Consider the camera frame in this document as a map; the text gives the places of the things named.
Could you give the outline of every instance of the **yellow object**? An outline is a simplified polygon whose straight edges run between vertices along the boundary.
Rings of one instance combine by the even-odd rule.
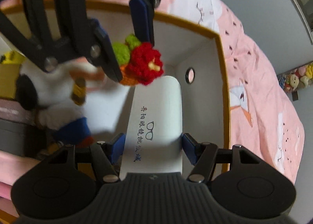
[[[20,54],[18,51],[8,51],[2,57],[0,64],[17,64],[21,65],[24,60],[26,59],[25,56]]]
[[[59,149],[60,149],[60,146],[57,143],[52,143],[47,148],[49,155],[55,153]]]
[[[83,77],[79,77],[75,80],[72,92],[72,100],[78,105],[82,106],[86,100],[86,80]]]
[[[154,64],[155,59],[153,59],[152,61],[149,62],[148,67],[150,70],[155,70],[157,72],[159,72],[161,70],[161,67]]]
[[[88,175],[94,181],[96,180],[96,177],[94,175],[94,171],[92,169],[91,163],[77,163],[77,169],[80,172]]]
[[[10,224],[14,223],[17,220],[17,217],[6,213],[5,211],[0,210],[0,223]]]
[[[308,77],[308,79],[313,78],[313,64],[312,63],[306,67],[306,76]]]
[[[20,65],[0,64],[0,98],[14,99]]]

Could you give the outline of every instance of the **white plush toy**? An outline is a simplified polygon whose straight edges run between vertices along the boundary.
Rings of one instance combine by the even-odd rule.
[[[51,73],[43,72],[26,59],[16,81],[16,100],[26,110],[55,105],[70,98],[78,77],[85,78],[87,91],[99,89],[106,79],[103,70],[85,58],[60,64]]]
[[[38,127],[49,128],[54,141],[63,144],[87,147],[94,141],[84,106],[78,106],[70,99],[39,110],[35,123]]]

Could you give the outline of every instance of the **crocheted toy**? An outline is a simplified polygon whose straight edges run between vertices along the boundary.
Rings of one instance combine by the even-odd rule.
[[[161,54],[150,43],[141,43],[131,34],[125,44],[112,45],[116,59],[123,75],[122,85],[148,85],[164,73]]]

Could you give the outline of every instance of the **pink bedsheet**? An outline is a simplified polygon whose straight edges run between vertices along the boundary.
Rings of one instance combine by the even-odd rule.
[[[294,183],[304,144],[302,123],[266,55],[245,35],[239,19],[220,0],[162,0],[158,10],[220,34],[230,86],[230,144],[244,145]]]
[[[11,199],[13,183],[38,163],[38,160],[32,158],[23,158],[0,151],[0,197]]]

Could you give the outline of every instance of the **small plush toy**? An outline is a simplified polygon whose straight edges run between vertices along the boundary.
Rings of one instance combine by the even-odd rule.
[[[26,59],[16,81],[16,100],[26,110],[55,105],[70,98],[77,78],[86,80],[88,92],[102,87],[106,76],[101,68],[94,67],[85,58],[59,64],[50,73]]]
[[[284,89],[285,87],[285,82],[286,82],[286,77],[284,75],[279,75],[277,76],[277,79],[278,79],[278,83],[279,83],[279,86]]]
[[[148,85],[164,73],[161,54],[150,43],[141,43],[133,34],[125,39],[125,44],[112,45],[119,63],[122,85]]]
[[[308,77],[308,79],[312,79],[313,78],[313,63],[309,64],[306,67],[306,76]]]
[[[299,85],[299,77],[297,77],[295,74],[289,74],[286,77],[284,91],[292,92],[298,87],[298,85]]]
[[[310,79],[306,75],[300,78],[300,81],[303,82],[305,87],[309,86],[309,80]]]
[[[305,76],[306,75],[306,66],[302,66],[302,67],[298,68],[298,72],[300,74],[300,77]]]
[[[53,139],[65,145],[84,148],[94,141],[84,116],[84,107],[76,105],[71,99],[39,110],[35,123],[39,128],[47,127]]]

